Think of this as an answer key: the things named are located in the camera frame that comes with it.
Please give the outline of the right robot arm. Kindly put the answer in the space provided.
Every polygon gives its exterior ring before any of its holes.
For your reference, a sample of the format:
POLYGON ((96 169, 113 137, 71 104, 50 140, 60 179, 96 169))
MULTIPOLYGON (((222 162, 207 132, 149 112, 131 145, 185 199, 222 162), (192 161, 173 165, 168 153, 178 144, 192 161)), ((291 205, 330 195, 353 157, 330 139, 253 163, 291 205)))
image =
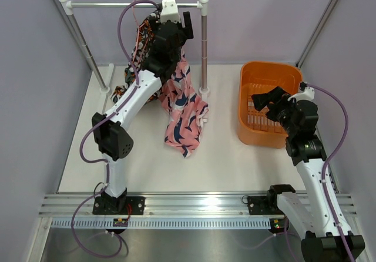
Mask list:
POLYGON ((281 184, 270 187, 266 206, 272 213, 282 212, 293 225, 305 261, 355 261, 365 241, 347 223, 331 184, 327 168, 332 155, 326 154, 315 133, 314 93, 315 87, 301 83, 295 95, 277 86, 251 96, 255 110, 267 109, 266 118, 286 131, 286 151, 304 183, 311 209, 301 204, 291 186, 281 184))

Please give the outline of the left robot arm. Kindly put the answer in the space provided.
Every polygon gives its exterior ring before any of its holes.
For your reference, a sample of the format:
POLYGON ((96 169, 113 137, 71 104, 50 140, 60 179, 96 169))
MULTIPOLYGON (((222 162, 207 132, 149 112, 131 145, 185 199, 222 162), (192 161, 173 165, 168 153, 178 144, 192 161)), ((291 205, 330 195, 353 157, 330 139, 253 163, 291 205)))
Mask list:
POLYGON ((183 18, 149 19, 153 39, 138 78, 112 108, 92 117, 94 140, 106 161, 105 191, 95 197, 94 215, 129 214, 141 202, 140 197, 127 198, 126 157, 134 144, 127 130, 147 100, 171 78, 183 45, 194 37, 190 13, 184 12, 183 18))

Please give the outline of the pink shark print shorts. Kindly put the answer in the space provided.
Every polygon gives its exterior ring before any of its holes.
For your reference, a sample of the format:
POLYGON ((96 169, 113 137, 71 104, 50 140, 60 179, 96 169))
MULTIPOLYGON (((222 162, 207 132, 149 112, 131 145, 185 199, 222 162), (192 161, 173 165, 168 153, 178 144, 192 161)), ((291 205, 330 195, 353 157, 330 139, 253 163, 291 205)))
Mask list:
POLYGON ((183 157, 189 157, 200 144, 203 118, 209 111, 209 105, 194 89, 184 51, 180 51, 175 71, 162 86, 159 100, 169 114, 164 143, 183 157))

